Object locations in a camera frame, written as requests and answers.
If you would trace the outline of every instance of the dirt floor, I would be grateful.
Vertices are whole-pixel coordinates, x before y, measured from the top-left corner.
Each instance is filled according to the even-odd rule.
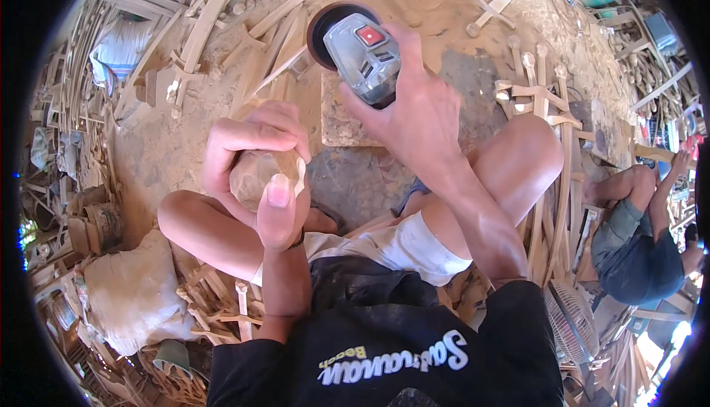
[[[241,16],[229,15],[225,29],[215,29],[209,37],[200,63],[201,73],[217,66],[236,45],[236,25],[253,26],[285,0],[256,0],[257,6]],[[307,0],[313,17],[323,6],[341,0]],[[385,21],[401,21],[390,0],[355,0],[374,7]],[[464,150],[475,139],[488,138],[506,122],[495,101],[493,83],[513,78],[513,58],[507,39],[513,31],[493,19],[481,36],[469,38],[464,28],[482,10],[469,0],[406,0],[419,12],[425,62],[455,86],[463,96],[459,142]],[[630,92],[619,80],[620,73],[608,43],[595,23],[590,23],[581,7],[572,9],[564,0],[513,0],[503,14],[514,21],[514,31],[522,40],[522,51],[534,52],[536,43],[545,43],[547,82],[555,81],[554,66],[565,63],[570,72],[570,100],[601,100],[603,110],[593,116],[597,144],[594,153],[619,167],[631,163],[628,152]],[[227,117],[235,83],[247,53],[222,76],[209,77],[202,84],[191,83],[183,103],[182,116],[173,119],[164,91],[173,81],[170,51],[180,48],[185,30],[176,27],[163,41],[151,63],[162,67],[158,74],[158,103],[151,109],[138,101],[118,113],[114,158],[122,184],[126,231],[124,248],[138,245],[155,219],[158,204],[169,192],[190,189],[203,192],[197,179],[212,122]],[[411,172],[383,148],[336,148],[320,143],[320,70],[313,65],[297,84],[297,104],[301,122],[310,130],[314,160],[308,165],[313,199],[345,218],[350,229],[368,222],[394,206],[413,180]],[[595,163],[588,161],[591,168]]]

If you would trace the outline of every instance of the red power switch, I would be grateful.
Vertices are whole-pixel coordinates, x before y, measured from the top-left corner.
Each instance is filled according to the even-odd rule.
[[[382,40],[385,40],[385,36],[380,34],[377,30],[375,30],[372,26],[366,25],[357,31],[355,33],[362,39],[363,43],[367,46],[372,46],[376,45]]]

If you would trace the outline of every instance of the fingernail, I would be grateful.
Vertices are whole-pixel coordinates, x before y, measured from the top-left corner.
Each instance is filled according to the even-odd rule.
[[[274,174],[266,184],[266,201],[272,207],[284,208],[291,199],[291,181],[284,174]]]

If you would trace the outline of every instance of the person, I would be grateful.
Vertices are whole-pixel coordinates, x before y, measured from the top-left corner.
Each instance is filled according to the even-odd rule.
[[[585,202],[603,206],[608,200],[619,201],[591,241],[599,285],[618,302],[641,305],[671,296],[698,268],[703,249],[690,242],[678,252],[666,204],[689,161],[687,152],[676,154],[657,188],[656,173],[646,165],[633,165],[585,186]]]
[[[398,224],[336,236],[334,221],[310,208],[307,184],[295,198],[283,175],[256,213],[236,201],[229,171],[240,150],[293,148],[311,159],[297,107],[277,101],[212,127],[201,170],[211,197],[180,190],[160,204],[173,242],[263,286],[255,339],[213,351],[207,404],[561,406],[552,328],[541,289],[525,279],[515,226],[562,170],[562,146],[529,115],[464,156],[457,92],[424,69],[416,33],[383,27],[400,49],[397,99],[378,111],[345,84],[340,92],[431,190],[409,196]],[[436,291],[472,260],[496,288],[477,333]]]

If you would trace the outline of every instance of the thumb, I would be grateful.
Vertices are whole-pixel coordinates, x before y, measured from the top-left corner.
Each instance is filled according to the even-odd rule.
[[[284,174],[275,174],[264,187],[256,213],[256,232],[264,247],[282,249],[293,233],[295,217],[296,197],[291,181]]]
[[[388,111],[386,109],[375,110],[362,101],[345,82],[340,84],[340,98],[343,100],[345,109],[360,120],[365,130],[372,136],[376,136],[377,129],[386,123]]]

